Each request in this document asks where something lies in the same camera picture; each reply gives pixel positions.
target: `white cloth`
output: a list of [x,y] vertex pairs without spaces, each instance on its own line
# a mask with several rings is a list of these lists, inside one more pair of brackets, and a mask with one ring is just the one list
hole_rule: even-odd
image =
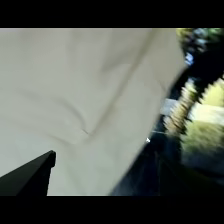
[[54,150],[48,195],[107,195],[183,66],[175,29],[0,29],[0,175]]

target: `beige fabric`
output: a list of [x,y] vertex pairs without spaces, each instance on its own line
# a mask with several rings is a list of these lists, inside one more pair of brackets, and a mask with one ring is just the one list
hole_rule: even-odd
[[107,195],[183,66],[175,29],[1,29],[0,175],[54,150],[49,195]]

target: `black triangular object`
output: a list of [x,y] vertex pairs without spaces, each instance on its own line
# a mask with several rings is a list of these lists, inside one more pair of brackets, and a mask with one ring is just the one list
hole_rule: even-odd
[[46,196],[56,153],[49,151],[0,178],[0,196]]

